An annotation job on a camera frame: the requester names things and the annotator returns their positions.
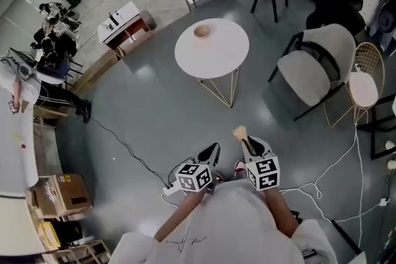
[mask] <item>white countertop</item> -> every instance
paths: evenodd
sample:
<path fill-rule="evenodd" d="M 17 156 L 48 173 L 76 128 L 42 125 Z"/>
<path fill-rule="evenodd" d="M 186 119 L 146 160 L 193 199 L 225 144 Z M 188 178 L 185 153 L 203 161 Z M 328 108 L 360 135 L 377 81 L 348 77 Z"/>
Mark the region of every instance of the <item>white countertop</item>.
<path fill-rule="evenodd" d="M 117 20 L 119 25 L 115 26 L 114 23 L 110 20 L 110 18 L 107 18 L 103 23 L 99 24 L 98 26 L 99 42 L 102 43 L 106 41 L 106 39 L 108 39 L 111 35 L 115 34 L 116 32 L 120 33 L 120 31 L 123 30 L 123 26 L 127 24 L 128 21 L 130 21 L 139 14 L 140 11 L 135 6 L 135 4 L 132 1 L 129 1 L 124 7 L 112 13 L 113 17 Z M 105 27 L 108 26 L 109 24 L 111 24 L 114 29 L 109 30 Z"/>
<path fill-rule="evenodd" d="M 210 25 L 207 38 L 198 38 L 194 29 L 198 25 Z M 174 56 L 185 73 L 200 79 L 215 79 L 237 69 L 249 51 L 246 32 L 233 21 L 207 19 L 187 28 L 179 37 Z"/>

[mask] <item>black cable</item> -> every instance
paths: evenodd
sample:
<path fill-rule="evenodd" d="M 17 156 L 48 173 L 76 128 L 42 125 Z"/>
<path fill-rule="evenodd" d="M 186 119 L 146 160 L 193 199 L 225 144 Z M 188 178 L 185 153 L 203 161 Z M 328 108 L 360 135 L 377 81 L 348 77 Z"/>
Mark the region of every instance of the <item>black cable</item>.
<path fill-rule="evenodd" d="M 25 196 L 7 196 L 7 195 L 0 195 L 0 198 L 8 198 L 8 199 L 26 199 Z"/>
<path fill-rule="evenodd" d="M 188 160 L 193 160 L 193 161 L 194 161 L 194 159 L 193 159 L 192 157 L 186 158 L 183 162 L 177 164 L 177 165 L 170 171 L 170 173 L 168 174 L 168 184 L 169 184 L 169 185 L 171 185 L 170 177 L 171 177 L 172 172 L 173 172 L 176 168 L 178 168 L 180 165 L 182 165 L 183 163 L 185 163 L 185 162 L 188 161 Z"/>
<path fill-rule="evenodd" d="M 98 34 L 98 32 L 96 31 L 87 41 L 85 41 L 85 43 L 79 48 L 79 50 L 82 49 L 84 47 L 84 45 L 86 45 L 97 34 Z"/>
<path fill-rule="evenodd" d="M 103 127 L 103 126 L 100 124 L 100 122 L 98 122 L 97 120 L 95 120 L 95 119 L 92 118 L 92 117 L 91 117 L 91 120 L 95 121 L 95 122 L 96 122 L 99 126 L 101 126 L 103 129 L 105 129 L 106 131 L 108 131 L 108 132 L 110 132 L 111 134 L 113 134 L 113 135 L 116 137 L 116 139 L 118 140 L 118 142 L 121 143 L 122 145 L 124 145 L 124 146 L 127 148 L 129 154 L 130 154 L 133 158 L 137 159 L 137 160 L 138 160 L 149 172 L 151 172 L 152 174 L 156 175 L 159 179 L 161 179 L 161 181 L 162 181 L 162 183 L 165 185 L 165 187 L 169 187 L 169 186 L 166 184 L 166 182 L 162 179 L 162 177 L 161 177 L 157 172 L 155 172 L 155 171 L 153 171 L 152 169 L 150 169 L 150 168 L 147 166 L 147 164 L 146 164 L 146 162 L 145 162 L 144 160 L 142 160 L 141 158 L 138 158 L 135 154 L 133 154 L 133 150 L 129 147 L 129 145 L 126 144 L 126 143 L 124 143 L 123 141 L 121 141 L 121 140 L 119 139 L 119 137 L 118 137 L 113 131 L 107 129 L 106 127 Z"/>

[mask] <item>power strip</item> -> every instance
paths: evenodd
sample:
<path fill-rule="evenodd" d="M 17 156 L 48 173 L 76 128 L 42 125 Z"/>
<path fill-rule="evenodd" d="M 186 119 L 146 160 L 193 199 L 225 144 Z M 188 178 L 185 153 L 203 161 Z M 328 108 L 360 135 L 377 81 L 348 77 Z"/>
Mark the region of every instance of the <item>power strip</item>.
<path fill-rule="evenodd" d="M 174 181 L 174 182 L 171 184 L 170 188 L 166 188 L 166 187 L 162 188 L 163 193 L 164 193 L 166 196 L 170 196 L 171 194 L 174 194 L 175 192 L 177 192 L 177 191 L 180 190 L 180 189 L 181 189 L 181 186 L 180 186 L 180 183 L 179 183 L 177 180 Z"/>

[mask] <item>cardboard box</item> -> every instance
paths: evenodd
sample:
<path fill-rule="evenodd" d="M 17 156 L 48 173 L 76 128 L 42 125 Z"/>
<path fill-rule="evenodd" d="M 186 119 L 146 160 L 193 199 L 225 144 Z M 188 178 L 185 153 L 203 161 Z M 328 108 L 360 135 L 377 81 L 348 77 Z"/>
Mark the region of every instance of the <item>cardboard box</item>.
<path fill-rule="evenodd" d="M 74 215 L 92 206 L 82 177 L 77 174 L 57 174 L 41 178 L 31 189 L 30 206 L 40 219 Z"/>
<path fill-rule="evenodd" d="M 58 216 L 73 215 L 92 206 L 81 175 L 57 174 L 49 178 Z"/>

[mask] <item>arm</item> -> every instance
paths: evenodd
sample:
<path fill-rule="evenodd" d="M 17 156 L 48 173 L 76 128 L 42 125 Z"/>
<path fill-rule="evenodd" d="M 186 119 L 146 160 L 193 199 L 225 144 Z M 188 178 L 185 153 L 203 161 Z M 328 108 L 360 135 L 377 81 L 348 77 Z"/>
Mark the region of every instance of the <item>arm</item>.
<path fill-rule="evenodd" d="M 298 228 L 299 224 L 291 213 L 279 190 L 268 189 L 265 192 L 261 192 L 260 194 L 263 196 L 263 198 L 265 196 L 265 202 L 267 203 L 268 209 L 271 211 L 271 214 L 275 219 L 278 230 L 287 237 L 291 237 Z"/>
<path fill-rule="evenodd" d="M 20 100 L 20 91 L 21 91 L 21 84 L 20 79 L 15 79 L 15 82 L 12 84 L 14 89 L 14 108 L 15 110 L 19 111 L 19 100 Z"/>
<path fill-rule="evenodd" d="M 202 201 L 205 195 L 205 190 L 201 192 L 190 193 L 183 202 L 179 205 L 178 209 L 171 215 L 166 223 L 155 234 L 154 239 L 162 242 L 173 230 L 186 219 L 189 214 L 195 209 L 196 206 Z"/>

